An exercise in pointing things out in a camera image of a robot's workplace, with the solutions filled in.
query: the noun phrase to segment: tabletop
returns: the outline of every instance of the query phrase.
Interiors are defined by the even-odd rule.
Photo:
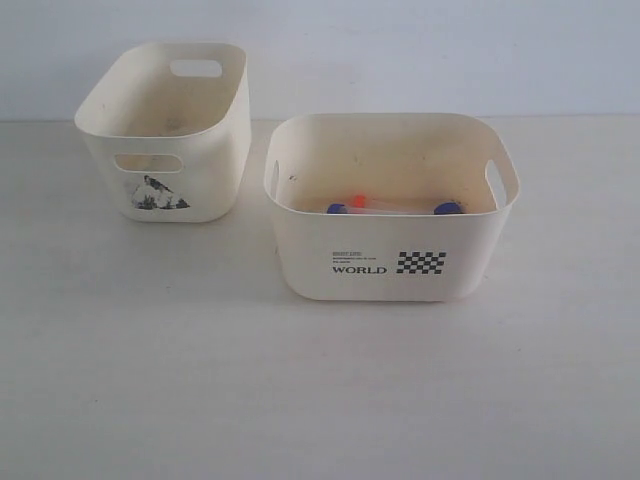
[[[637,477],[640,116],[487,121],[522,194],[433,304],[286,286],[278,122],[199,225],[117,213],[72,124],[0,124],[0,479]]]

